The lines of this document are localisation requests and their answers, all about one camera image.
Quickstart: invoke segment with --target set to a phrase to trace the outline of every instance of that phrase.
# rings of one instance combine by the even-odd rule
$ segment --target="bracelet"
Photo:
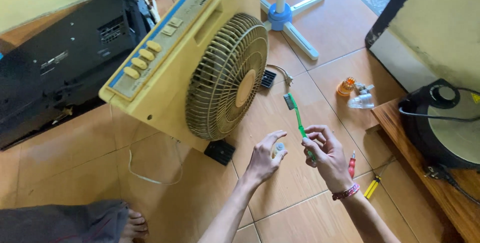
[[[357,191],[360,189],[360,186],[357,183],[353,183],[353,186],[351,186],[348,190],[342,191],[342,192],[336,192],[332,194],[332,199],[334,201],[343,199],[349,196],[352,196],[357,193]]]

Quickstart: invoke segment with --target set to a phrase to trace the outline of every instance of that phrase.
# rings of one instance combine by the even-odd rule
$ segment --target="green toothbrush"
[[[285,99],[285,102],[286,102],[286,105],[288,106],[288,109],[289,110],[293,110],[295,109],[295,112],[297,113],[297,121],[298,121],[298,129],[300,130],[300,133],[302,135],[303,138],[308,138],[307,137],[307,134],[305,133],[305,130],[303,129],[303,126],[302,126],[302,120],[300,119],[300,112],[299,112],[299,109],[297,107],[297,103],[295,102],[295,99],[293,99],[293,96],[291,93],[288,93],[286,95],[283,95],[283,98]],[[308,155],[309,157],[311,157],[311,159],[313,161],[316,161],[316,158],[314,156],[314,154],[312,152],[308,152]]]

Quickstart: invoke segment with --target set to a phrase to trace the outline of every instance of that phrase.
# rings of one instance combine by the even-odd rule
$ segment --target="right hand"
[[[307,138],[302,139],[307,156],[307,165],[316,167],[332,193],[348,190],[353,185],[349,165],[343,154],[342,144],[325,125],[312,125],[305,129]],[[314,162],[308,151],[315,154]]]

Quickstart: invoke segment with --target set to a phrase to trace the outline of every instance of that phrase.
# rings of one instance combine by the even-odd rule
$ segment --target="foot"
[[[148,235],[148,226],[145,218],[132,209],[128,210],[127,224],[120,235],[119,243],[132,243],[134,238],[143,238]]]

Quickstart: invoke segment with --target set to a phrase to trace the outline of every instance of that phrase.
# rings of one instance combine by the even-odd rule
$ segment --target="left hand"
[[[243,177],[253,180],[256,185],[260,185],[275,173],[283,157],[288,153],[286,150],[280,151],[274,159],[272,159],[272,147],[278,139],[285,137],[287,134],[283,130],[277,130],[267,135],[254,148],[251,155],[250,163]]]

